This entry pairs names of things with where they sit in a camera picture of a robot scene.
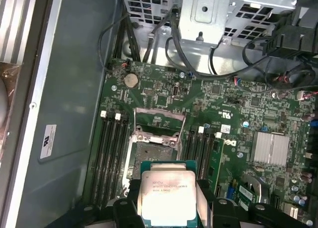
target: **integrated circuit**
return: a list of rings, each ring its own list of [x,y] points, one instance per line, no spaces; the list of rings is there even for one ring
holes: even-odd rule
[[[283,177],[277,177],[275,184],[276,184],[276,186],[278,186],[278,187],[284,187],[284,185],[285,185],[285,178],[283,178]]]
[[[258,97],[252,97],[252,100],[250,102],[251,106],[259,106],[260,99]]]
[[[211,93],[219,95],[221,93],[221,87],[219,85],[213,85]]]

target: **ventilation holes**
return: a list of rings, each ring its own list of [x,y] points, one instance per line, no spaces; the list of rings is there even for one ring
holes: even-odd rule
[[[248,4],[244,4],[242,6],[242,8],[240,9],[240,11],[249,12],[249,13],[256,13],[256,12],[258,12],[258,9],[257,8],[253,8],[253,7],[251,7]]]
[[[269,7],[263,7],[260,11],[259,14],[264,14],[267,15],[270,11],[272,11],[273,8],[269,8]]]
[[[225,28],[224,35],[232,37],[236,31],[237,31],[237,29],[235,29],[235,28]]]
[[[253,26],[246,26],[244,30],[239,34],[238,38],[244,38],[252,40],[254,38],[260,37],[265,28],[258,28]]]
[[[161,1],[160,1],[160,0],[153,0],[153,3],[155,3],[155,4],[161,4]]]

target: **printed label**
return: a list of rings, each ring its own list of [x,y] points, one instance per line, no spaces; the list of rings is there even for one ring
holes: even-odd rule
[[[231,131],[230,125],[221,125],[221,133],[229,134]]]
[[[52,154],[56,125],[47,125],[44,132],[40,159],[49,157]]]
[[[238,204],[239,204],[244,210],[248,211],[248,206],[247,206],[242,200],[240,200],[240,201],[238,202]]]
[[[251,194],[249,191],[247,191],[245,188],[243,188],[242,186],[239,187],[239,191],[246,196],[247,198],[249,198],[250,200],[253,199],[253,194]]]

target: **black cable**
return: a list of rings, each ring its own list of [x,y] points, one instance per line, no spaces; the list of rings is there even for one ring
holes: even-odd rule
[[[130,45],[132,59],[135,62],[141,62],[137,39],[134,33],[133,25],[129,17],[125,19],[125,23],[126,23],[127,37],[128,37],[128,41]]]
[[[213,72],[213,74],[218,75],[217,71],[215,70],[214,65],[213,65],[213,55],[214,55],[215,50],[216,50],[216,48],[211,48],[211,52],[209,55],[209,62],[210,62],[210,68],[211,68],[211,71]]]
[[[241,69],[241,70],[238,70],[236,72],[233,72],[233,73],[229,73],[229,74],[224,74],[224,75],[219,75],[219,76],[203,76],[203,75],[200,75],[192,66],[191,64],[189,63],[188,59],[186,58],[182,48],[181,48],[181,45],[180,45],[180,40],[179,40],[179,33],[178,33],[178,28],[177,28],[177,24],[176,24],[176,15],[173,13],[171,15],[171,27],[172,27],[172,31],[171,31],[171,34],[172,34],[172,39],[173,39],[173,42],[174,42],[174,45],[175,45],[175,48],[177,50],[177,53],[179,55],[179,57],[181,58],[181,61],[185,64],[185,66],[188,68],[189,71],[191,71],[198,79],[201,79],[201,80],[218,80],[218,79],[224,79],[224,78],[228,78],[228,77],[231,77],[231,76],[236,76],[238,73],[245,73],[249,70],[251,70],[252,68],[254,68],[255,66],[259,65],[260,63],[262,63],[263,61],[265,61],[268,57],[263,57],[262,59],[258,60],[257,62]]]
[[[99,38],[98,38],[98,45],[97,45],[97,51],[98,51],[98,57],[99,57],[99,62],[101,64],[101,66],[103,67],[103,69],[109,73],[112,72],[112,70],[108,69],[105,64],[104,64],[104,59],[101,55],[101,41],[103,39],[103,36],[105,35],[105,33],[111,29],[113,26],[115,26],[117,23],[121,22],[123,19],[125,19],[127,16],[129,16],[129,13],[124,14],[123,16],[121,16],[117,21],[113,22],[111,25],[109,25],[108,27],[106,27],[103,31],[101,31]]]
[[[172,37],[169,37],[166,42],[165,42],[165,47],[164,47],[164,52],[165,52],[165,56],[167,57],[168,62],[170,62],[174,68],[179,69],[180,71],[183,71],[184,73],[189,73],[189,70],[181,65],[178,65],[177,63],[175,63],[171,57],[168,54],[168,49],[169,49],[169,41],[172,40]]]
[[[255,38],[253,40],[250,40],[243,48],[242,50],[242,57],[243,57],[243,61],[249,66],[252,64],[252,62],[247,58],[247,55],[246,55],[246,49],[253,43],[255,42],[258,42],[258,41],[266,41],[270,39],[270,37],[259,37],[259,38]],[[259,68],[259,67],[254,67],[254,69],[258,70],[260,73],[262,73],[262,75],[264,76],[265,75],[265,72]]]
[[[164,26],[169,18],[170,18],[170,14],[171,14],[171,10],[168,11],[168,13],[165,15],[165,17],[160,21],[159,24],[157,24],[154,29],[151,31],[151,34],[153,34],[153,36],[155,36],[156,32],[158,31],[158,29],[160,29],[162,26]],[[143,58],[143,63],[146,63],[149,59],[149,55],[151,52],[151,49],[153,48],[153,43],[154,43],[154,39],[153,38],[149,38],[148,40],[148,45],[147,45],[147,50],[145,52],[144,58]]]

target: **silver chipset heatsink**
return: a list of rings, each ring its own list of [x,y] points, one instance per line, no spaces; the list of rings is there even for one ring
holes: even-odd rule
[[[251,161],[285,166],[289,137],[277,134],[255,132],[251,151]]]

